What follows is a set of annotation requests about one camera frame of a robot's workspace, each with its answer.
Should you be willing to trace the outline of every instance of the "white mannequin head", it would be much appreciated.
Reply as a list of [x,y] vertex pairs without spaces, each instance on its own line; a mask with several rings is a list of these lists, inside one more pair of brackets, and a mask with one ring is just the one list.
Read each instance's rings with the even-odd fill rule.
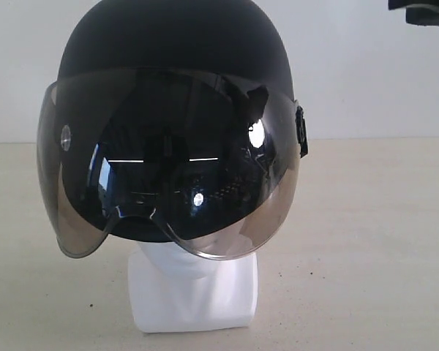
[[212,275],[220,265],[220,261],[195,256],[175,243],[138,245],[151,264],[170,278],[201,279]]

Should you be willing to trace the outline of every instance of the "black object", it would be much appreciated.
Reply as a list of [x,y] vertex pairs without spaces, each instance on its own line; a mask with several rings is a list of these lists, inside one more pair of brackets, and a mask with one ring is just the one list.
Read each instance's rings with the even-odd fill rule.
[[109,233],[249,254],[285,220],[306,154],[286,50],[250,0],[102,0],[69,39],[37,141],[74,258]]
[[439,27],[439,0],[389,0],[389,10],[406,8],[406,22]]

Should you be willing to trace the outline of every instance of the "white backdrop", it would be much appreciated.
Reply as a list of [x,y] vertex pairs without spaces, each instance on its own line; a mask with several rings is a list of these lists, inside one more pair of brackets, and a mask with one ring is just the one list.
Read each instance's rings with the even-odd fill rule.
[[[0,142],[34,142],[44,90],[96,2],[0,0]],[[287,46],[310,138],[439,136],[439,29],[405,24],[387,0],[256,2]]]

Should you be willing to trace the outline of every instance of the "visor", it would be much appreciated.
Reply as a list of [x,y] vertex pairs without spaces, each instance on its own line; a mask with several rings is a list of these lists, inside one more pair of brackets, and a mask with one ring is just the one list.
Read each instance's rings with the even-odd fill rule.
[[250,254],[293,202],[307,152],[296,116],[284,94],[228,75],[119,69],[54,83],[37,164],[61,250],[82,258],[113,234],[213,260]]

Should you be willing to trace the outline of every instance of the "table surface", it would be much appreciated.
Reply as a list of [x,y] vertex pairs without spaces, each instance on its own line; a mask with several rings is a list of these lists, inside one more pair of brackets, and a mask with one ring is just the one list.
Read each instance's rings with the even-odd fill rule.
[[0,351],[439,350],[439,139],[309,147],[288,220],[258,252],[252,326],[144,335],[127,292],[134,243],[64,257],[35,146],[0,145]]

